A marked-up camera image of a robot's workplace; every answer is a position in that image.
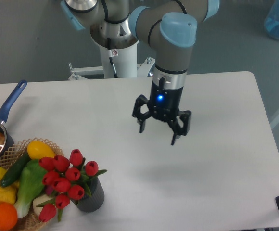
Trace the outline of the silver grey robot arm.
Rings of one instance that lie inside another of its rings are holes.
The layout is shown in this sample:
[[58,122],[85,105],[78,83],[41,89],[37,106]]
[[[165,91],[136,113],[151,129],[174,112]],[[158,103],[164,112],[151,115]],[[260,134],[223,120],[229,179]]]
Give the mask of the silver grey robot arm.
[[113,50],[129,48],[137,42],[155,50],[151,93],[140,95],[133,117],[144,130],[153,117],[167,123],[173,138],[190,129],[191,112],[179,103],[190,63],[199,23],[214,16],[217,0],[172,0],[161,6],[137,7],[131,11],[127,0],[63,0],[61,7],[78,30],[88,28],[93,40],[104,47],[115,78],[121,77],[113,61]]

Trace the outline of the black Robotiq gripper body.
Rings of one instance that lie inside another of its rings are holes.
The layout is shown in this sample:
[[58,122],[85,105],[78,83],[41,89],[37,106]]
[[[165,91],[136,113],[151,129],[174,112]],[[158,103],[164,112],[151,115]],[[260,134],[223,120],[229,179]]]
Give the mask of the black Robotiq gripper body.
[[176,120],[182,91],[183,88],[160,90],[155,83],[152,83],[149,98],[149,111],[152,117],[163,122]]

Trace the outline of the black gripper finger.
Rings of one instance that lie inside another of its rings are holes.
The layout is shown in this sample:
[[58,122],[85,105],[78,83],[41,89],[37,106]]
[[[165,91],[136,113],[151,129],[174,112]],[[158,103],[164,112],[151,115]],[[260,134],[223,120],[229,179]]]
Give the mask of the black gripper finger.
[[[145,113],[141,112],[141,107],[147,105],[148,111]],[[132,116],[137,119],[137,122],[140,125],[140,133],[142,133],[145,129],[145,123],[146,120],[152,116],[152,105],[150,104],[150,101],[144,96],[140,95],[136,100],[135,100],[135,105],[133,108],[133,113]]]
[[178,114],[170,118],[169,121],[167,122],[169,127],[173,131],[171,145],[174,145],[176,139],[178,139],[181,135],[182,136],[187,135],[190,129],[191,115],[192,112],[189,110],[178,111]]

